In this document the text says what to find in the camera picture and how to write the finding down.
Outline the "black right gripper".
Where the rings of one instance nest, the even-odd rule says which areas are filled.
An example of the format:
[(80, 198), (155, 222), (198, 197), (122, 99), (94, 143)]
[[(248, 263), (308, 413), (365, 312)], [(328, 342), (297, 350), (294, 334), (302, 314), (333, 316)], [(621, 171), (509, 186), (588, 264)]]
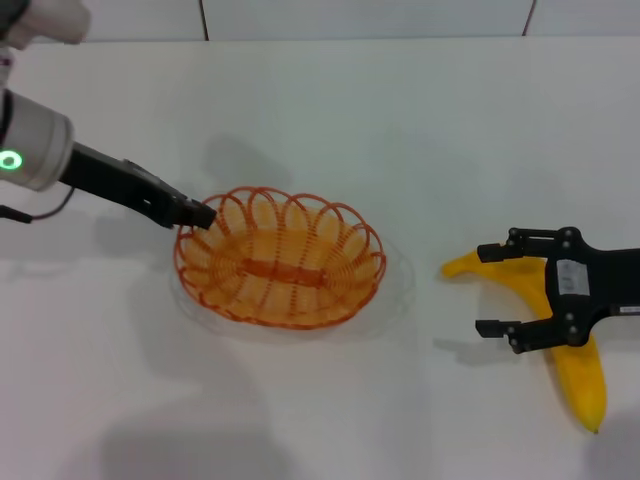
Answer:
[(482, 263), (546, 258), (551, 318), (531, 322), (476, 320), (485, 339), (505, 338), (515, 354), (583, 346), (591, 330), (612, 316), (639, 313), (639, 250), (598, 250), (580, 231), (511, 228), (504, 244), (479, 245)]

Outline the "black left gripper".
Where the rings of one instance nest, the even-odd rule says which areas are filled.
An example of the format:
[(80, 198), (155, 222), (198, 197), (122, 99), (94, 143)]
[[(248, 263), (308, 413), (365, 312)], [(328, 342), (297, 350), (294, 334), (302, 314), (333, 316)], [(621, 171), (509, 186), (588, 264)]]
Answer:
[(217, 216), (213, 208), (178, 192), (139, 165), (78, 142), (74, 143), (62, 182), (169, 229), (184, 226), (208, 230)]

